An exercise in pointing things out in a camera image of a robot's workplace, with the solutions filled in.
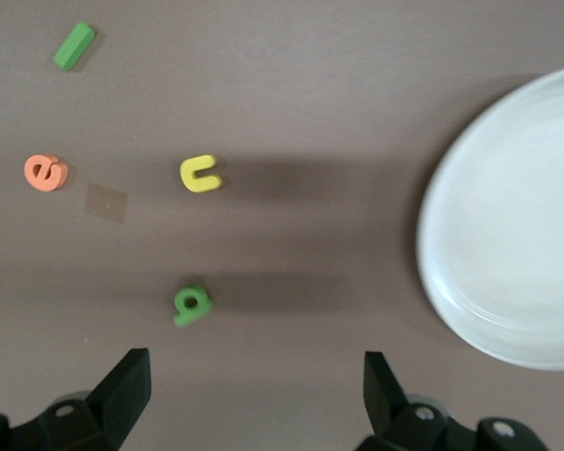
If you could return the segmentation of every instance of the table surface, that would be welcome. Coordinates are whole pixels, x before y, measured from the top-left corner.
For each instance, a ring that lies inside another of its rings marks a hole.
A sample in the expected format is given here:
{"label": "table surface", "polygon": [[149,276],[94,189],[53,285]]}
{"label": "table surface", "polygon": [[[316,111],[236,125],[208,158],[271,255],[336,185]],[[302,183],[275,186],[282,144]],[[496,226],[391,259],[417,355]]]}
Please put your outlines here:
{"label": "table surface", "polygon": [[[78,21],[98,36],[65,73]],[[348,451],[381,350],[466,426],[505,415],[564,450],[564,372],[462,342],[414,247],[452,140],[562,68],[564,1],[0,2],[0,412],[20,424],[148,347],[122,449]],[[48,194],[23,177],[46,152],[70,166]],[[192,194],[179,166],[203,153],[226,185]],[[88,184],[127,195],[122,221],[86,213]],[[215,308],[179,329],[188,283]]]}

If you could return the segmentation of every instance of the green rectangular block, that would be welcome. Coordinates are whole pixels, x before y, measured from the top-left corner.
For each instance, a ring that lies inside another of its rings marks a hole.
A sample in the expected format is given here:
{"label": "green rectangular block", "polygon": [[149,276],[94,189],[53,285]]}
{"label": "green rectangular block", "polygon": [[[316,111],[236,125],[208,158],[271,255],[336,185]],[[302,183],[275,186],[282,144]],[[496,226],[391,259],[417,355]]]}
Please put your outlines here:
{"label": "green rectangular block", "polygon": [[68,72],[73,69],[82,54],[86,51],[87,47],[92,43],[96,37],[96,32],[85,22],[79,22],[70,32],[69,37],[65,39],[63,45],[60,46],[56,52],[53,60],[56,65]]}

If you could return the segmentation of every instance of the gray surface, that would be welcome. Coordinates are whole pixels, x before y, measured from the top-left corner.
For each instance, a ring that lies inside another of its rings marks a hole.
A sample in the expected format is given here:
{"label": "gray surface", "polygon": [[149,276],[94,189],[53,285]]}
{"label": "gray surface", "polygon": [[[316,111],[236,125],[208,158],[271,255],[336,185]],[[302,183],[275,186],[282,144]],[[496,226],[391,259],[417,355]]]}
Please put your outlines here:
{"label": "gray surface", "polygon": [[[52,63],[79,20],[74,71]],[[506,415],[564,450],[564,373],[503,364],[415,272],[434,163],[490,102],[564,68],[564,1],[0,2],[0,411],[20,423],[148,346],[125,450],[354,449],[364,350],[467,426]],[[72,166],[31,189],[25,159]],[[191,194],[214,153],[226,189]],[[120,224],[86,214],[96,183]],[[215,310],[174,327],[198,280]]]}

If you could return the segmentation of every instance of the green block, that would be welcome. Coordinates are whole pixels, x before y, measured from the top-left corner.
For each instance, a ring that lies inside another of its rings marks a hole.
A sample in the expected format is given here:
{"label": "green block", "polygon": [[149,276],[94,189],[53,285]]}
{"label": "green block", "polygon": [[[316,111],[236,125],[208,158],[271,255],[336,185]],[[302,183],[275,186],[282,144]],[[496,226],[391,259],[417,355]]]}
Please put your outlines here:
{"label": "green block", "polygon": [[201,319],[213,310],[213,301],[202,287],[188,287],[180,290],[174,299],[180,312],[173,318],[178,327],[184,327]]}
{"label": "green block", "polygon": [[85,22],[79,22],[56,52],[53,60],[56,65],[68,72],[77,64],[79,58],[96,37],[96,32]]}

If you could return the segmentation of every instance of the orange toy number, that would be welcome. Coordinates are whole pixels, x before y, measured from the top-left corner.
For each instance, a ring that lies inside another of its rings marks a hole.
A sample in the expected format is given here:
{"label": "orange toy number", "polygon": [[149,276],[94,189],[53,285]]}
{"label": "orange toy number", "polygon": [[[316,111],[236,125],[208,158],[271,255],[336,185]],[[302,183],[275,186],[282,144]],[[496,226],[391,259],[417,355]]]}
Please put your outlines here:
{"label": "orange toy number", "polygon": [[55,155],[33,155],[25,162],[25,178],[31,186],[40,191],[54,191],[63,186],[69,168],[59,163]]}

